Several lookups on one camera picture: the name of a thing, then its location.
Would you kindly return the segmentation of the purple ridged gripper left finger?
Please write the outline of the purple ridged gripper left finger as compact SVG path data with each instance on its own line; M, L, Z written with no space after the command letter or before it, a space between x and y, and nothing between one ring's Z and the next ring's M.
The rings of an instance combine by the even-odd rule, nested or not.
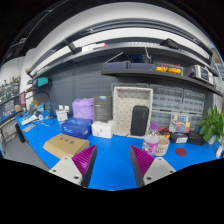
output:
M72 158L63 157L49 172L87 188L91 180L96 157L97 146L93 145Z

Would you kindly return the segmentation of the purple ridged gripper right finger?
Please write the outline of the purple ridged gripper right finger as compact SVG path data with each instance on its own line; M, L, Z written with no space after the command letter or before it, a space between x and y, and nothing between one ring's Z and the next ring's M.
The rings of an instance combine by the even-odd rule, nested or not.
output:
M135 146L130 146L129 156L138 188L176 172L163 157L154 158Z

